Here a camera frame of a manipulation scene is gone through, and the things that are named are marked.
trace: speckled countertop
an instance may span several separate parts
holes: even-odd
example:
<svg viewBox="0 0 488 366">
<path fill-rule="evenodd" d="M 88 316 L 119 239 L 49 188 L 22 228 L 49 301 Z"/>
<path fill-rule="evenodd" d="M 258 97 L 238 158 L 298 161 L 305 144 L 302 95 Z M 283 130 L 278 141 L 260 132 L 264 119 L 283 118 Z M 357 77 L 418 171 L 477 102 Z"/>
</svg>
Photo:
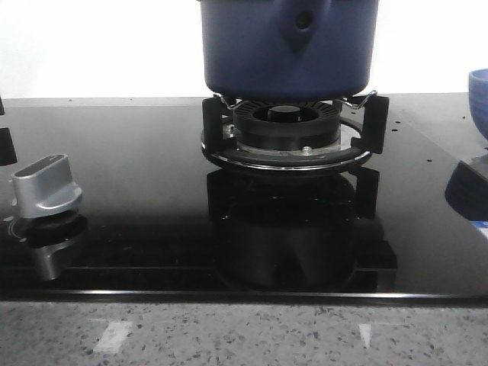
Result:
<svg viewBox="0 0 488 366">
<path fill-rule="evenodd" d="M 482 365 L 488 310 L 0 303 L 7 365 Z"/>
</svg>

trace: screw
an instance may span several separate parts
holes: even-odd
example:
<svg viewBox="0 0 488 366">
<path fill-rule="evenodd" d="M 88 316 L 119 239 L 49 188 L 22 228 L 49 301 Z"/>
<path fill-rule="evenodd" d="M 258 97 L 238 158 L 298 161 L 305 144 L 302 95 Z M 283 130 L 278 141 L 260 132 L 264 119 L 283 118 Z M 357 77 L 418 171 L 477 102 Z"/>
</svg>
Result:
<svg viewBox="0 0 488 366">
<path fill-rule="evenodd" d="M 310 146 L 304 146 L 304 147 L 302 147 L 302 153 L 304 153 L 304 154 L 309 155 L 309 154 L 312 153 L 312 151 L 313 151 L 313 149 Z"/>
</svg>

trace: black glass cooktop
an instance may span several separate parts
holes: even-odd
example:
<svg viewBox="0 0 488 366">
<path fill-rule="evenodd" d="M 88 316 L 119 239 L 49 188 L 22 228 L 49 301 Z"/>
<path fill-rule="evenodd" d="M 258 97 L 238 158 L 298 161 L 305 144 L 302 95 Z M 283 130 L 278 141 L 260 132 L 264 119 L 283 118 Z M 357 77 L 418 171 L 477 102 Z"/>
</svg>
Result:
<svg viewBox="0 0 488 366">
<path fill-rule="evenodd" d="M 0 167 L 2 299 L 488 299 L 488 190 L 404 121 L 360 168 L 286 177 L 209 163 L 198 104 L 17 107 L 0 121 L 18 157 Z M 69 155 L 79 210 L 19 219 L 11 174 L 54 153 Z"/>
</svg>

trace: metal clip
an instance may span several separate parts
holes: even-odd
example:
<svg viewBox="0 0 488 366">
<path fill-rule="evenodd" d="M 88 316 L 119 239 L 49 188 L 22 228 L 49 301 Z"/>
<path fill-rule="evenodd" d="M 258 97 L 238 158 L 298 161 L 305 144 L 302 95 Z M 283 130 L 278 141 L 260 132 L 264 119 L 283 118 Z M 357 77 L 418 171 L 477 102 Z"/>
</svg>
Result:
<svg viewBox="0 0 488 366">
<path fill-rule="evenodd" d="M 338 99 L 338 101 L 340 101 L 344 105 L 347 105 L 351 109 L 358 110 L 363 108 L 364 105 L 368 102 L 368 100 L 377 94 L 378 92 L 376 90 L 370 91 L 370 93 L 364 97 L 363 101 L 360 104 L 352 104 L 351 102 L 348 102 L 347 99 Z"/>
<path fill-rule="evenodd" d="M 220 101 L 226 105 L 226 107 L 227 107 L 227 109 L 228 109 L 229 111 L 233 111 L 233 110 L 235 110 L 236 108 L 238 108 L 238 106 L 240 106 L 242 103 L 244 103 L 244 102 L 245 102 L 245 101 L 240 101 L 240 102 L 238 102 L 238 103 L 235 103 L 234 105 L 230 105 L 229 103 L 227 103 L 227 101 L 226 101 L 226 99 L 224 98 L 224 96 L 223 96 L 223 95 L 220 95 L 220 94 L 215 94 L 215 95 L 216 95 L 218 98 L 220 98 Z"/>
</svg>

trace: black bracket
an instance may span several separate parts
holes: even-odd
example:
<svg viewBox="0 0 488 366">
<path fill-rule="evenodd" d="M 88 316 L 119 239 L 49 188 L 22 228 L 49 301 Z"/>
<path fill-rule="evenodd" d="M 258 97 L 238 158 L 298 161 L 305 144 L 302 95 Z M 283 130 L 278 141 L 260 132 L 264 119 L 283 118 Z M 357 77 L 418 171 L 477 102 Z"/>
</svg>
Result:
<svg viewBox="0 0 488 366">
<path fill-rule="evenodd" d="M 204 120 L 205 153 L 213 154 L 223 149 L 236 147 L 235 137 L 223 138 L 223 117 L 231 116 L 232 112 L 216 95 L 213 98 L 204 99 L 201 105 Z"/>
<path fill-rule="evenodd" d="M 360 104 L 366 97 L 352 97 L 351 103 Z M 353 137 L 351 146 L 361 150 L 381 154 L 384 146 L 384 134 L 387 129 L 388 107 L 390 99 L 374 95 L 364 105 L 364 122 L 361 138 Z"/>
<path fill-rule="evenodd" d="M 5 114 L 2 97 L 0 97 L 0 116 Z M 14 143 L 8 128 L 0 128 L 0 166 L 15 164 L 17 155 L 15 154 Z"/>
<path fill-rule="evenodd" d="M 5 114 L 5 109 L 3 108 L 2 97 L 0 96 L 0 116 Z"/>
</svg>

